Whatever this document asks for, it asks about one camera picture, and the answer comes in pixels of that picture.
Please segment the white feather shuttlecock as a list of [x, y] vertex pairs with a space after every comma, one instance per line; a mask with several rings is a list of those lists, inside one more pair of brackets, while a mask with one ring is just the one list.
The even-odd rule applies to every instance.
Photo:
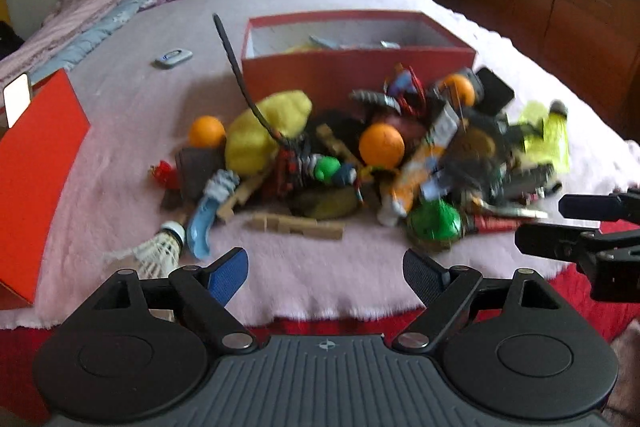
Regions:
[[186, 230], [177, 221], [166, 221], [151, 239], [138, 246], [105, 255], [105, 271], [137, 273], [140, 280], [163, 279], [179, 267]]

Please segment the green spinning top toy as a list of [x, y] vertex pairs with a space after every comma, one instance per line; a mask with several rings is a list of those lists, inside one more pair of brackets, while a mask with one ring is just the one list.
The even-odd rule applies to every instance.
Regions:
[[447, 251], [462, 238], [462, 217], [443, 200], [425, 201], [409, 213], [407, 232], [412, 245], [421, 251]]

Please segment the neon yellow shuttlecock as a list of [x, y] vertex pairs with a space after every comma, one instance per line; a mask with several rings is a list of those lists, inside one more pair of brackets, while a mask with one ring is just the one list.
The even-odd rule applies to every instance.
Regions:
[[551, 163], [557, 174], [570, 171], [570, 145], [567, 131], [568, 109], [560, 100], [548, 108], [530, 101], [521, 113], [521, 122], [531, 124], [536, 134], [524, 139], [524, 154], [529, 163]]

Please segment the red toothpaste tube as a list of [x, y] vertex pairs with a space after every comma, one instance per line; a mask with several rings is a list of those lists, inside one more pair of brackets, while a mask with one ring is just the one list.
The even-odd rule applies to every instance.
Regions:
[[522, 219], [465, 213], [462, 216], [462, 223], [464, 234], [473, 235], [512, 232], [520, 225], [523, 225], [524, 221]]

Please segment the wooden puzzle block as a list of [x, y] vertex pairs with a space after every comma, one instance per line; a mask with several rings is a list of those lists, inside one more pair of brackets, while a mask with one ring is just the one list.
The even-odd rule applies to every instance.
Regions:
[[318, 221], [280, 213], [254, 213], [248, 223], [253, 229], [262, 232], [299, 234], [331, 241], [341, 241], [345, 231], [345, 225], [340, 221]]

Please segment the orange white cream tube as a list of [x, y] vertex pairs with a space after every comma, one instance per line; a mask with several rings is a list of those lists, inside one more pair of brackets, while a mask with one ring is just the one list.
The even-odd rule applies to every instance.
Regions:
[[436, 113], [430, 130], [383, 196], [376, 218], [384, 227], [395, 227], [408, 216], [421, 187], [431, 178], [439, 158], [460, 126], [460, 117], [449, 102]]

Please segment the light blue curved track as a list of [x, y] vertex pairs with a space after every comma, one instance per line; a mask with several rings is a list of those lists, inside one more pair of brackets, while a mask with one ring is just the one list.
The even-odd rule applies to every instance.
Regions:
[[218, 169], [206, 182], [202, 197], [186, 225], [186, 247], [196, 259], [203, 260], [210, 255], [210, 228], [219, 207], [230, 199], [239, 184], [238, 174], [227, 169]]

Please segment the red small toy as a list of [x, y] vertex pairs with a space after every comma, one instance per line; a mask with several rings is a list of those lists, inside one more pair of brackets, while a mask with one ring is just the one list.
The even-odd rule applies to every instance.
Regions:
[[180, 179], [178, 170], [166, 161], [160, 161], [149, 168], [151, 178], [163, 189], [179, 190]]

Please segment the green small toy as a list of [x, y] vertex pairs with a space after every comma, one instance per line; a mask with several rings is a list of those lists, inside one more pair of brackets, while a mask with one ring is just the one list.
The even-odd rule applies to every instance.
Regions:
[[333, 156], [316, 155], [311, 168], [312, 178], [327, 186], [334, 184], [333, 177], [340, 170], [341, 161]]

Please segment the orange ball right side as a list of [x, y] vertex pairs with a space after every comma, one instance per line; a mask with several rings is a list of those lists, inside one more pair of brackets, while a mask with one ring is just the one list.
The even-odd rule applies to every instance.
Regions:
[[438, 91], [445, 96], [455, 109], [474, 106], [476, 91], [468, 76], [460, 73], [449, 74], [438, 83]]

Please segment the orange-red cardboard box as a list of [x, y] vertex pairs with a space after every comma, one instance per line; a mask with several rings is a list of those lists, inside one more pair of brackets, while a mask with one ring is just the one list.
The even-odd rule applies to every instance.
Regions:
[[61, 192], [90, 128], [63, 70], [1, 139], [1, 309], [34, 304]]

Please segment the grey remote device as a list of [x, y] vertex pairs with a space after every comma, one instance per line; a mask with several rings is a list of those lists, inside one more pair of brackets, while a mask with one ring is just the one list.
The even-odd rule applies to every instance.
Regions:
[[154, 65], [163, 70], [170, 70], [177, 65], [189, 61], [193, 57], [193, 52], [184, 48], [176, 48], [162, 54], [154, 60]]

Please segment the dark red open box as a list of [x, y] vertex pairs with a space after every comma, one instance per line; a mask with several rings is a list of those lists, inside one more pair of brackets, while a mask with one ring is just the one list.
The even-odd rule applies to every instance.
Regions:
[[378, 90], [397, 65], [424, 86], [470, 68], [475, 50], [426, 14], [397, 10], [294, 12], [250, 19], [242, 73], [256, 101], [304, 91], [316, 110], [350, 106], [354, 89]]

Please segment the white smartphone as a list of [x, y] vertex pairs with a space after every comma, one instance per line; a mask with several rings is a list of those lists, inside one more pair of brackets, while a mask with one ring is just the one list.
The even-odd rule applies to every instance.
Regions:
[[6, 124], [12, 128], [32, 102], [32, 86], [27, 73], [11, 80], [2, 89]]

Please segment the pink folded blanket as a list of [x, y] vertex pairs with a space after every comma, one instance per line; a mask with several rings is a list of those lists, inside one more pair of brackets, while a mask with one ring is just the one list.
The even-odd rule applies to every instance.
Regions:
[[122, 0], [60, 0], [20, 49], [1, 60], [1, 85], [47, 62]]

